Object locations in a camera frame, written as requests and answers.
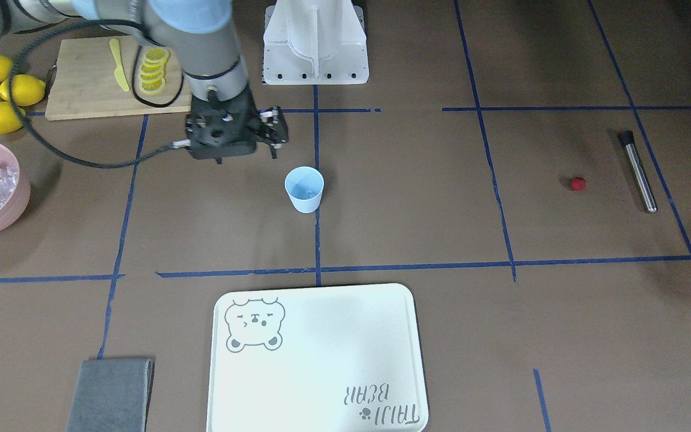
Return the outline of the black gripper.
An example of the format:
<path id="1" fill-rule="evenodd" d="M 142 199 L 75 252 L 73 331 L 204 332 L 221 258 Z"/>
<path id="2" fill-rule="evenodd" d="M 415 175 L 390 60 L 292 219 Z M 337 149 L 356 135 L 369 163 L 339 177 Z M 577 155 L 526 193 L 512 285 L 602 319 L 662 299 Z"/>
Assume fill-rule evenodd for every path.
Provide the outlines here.
<path id="1" fill-rule="evenodd" d="M 257 150 L 255 126 L 262 123 L 259 141 L 278 158 L 277 145 L 290 139 L 284 113 L 279 106 L 260 111 L 250 90 L 228 100 L 203 100 L 193 95 L 190 112 L 185 120 L 185 133 L 190 141 L 187 151 L 196 160 L 216 160 L 252 155 Z"/>

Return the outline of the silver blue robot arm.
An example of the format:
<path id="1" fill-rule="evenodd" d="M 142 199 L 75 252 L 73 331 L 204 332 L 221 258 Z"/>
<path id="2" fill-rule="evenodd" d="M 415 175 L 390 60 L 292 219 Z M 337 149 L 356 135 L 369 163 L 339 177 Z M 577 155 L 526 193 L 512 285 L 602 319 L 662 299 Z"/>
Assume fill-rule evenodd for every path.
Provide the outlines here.
<path id="1" fill-rule="evenodd" d="M 264 144 L 277 158 L 288 142 L 282 109 L 255 105 L 230 1 L 0 1 L 0 35 L 44 31 L 17 53 L 8 76 L 50 38 L 93 25 L 132 35 L 142 46 L 170 49 L 192 95 L 184 140 L 115 169 L 179 148 L 197 160 L 221 163 Z"/>

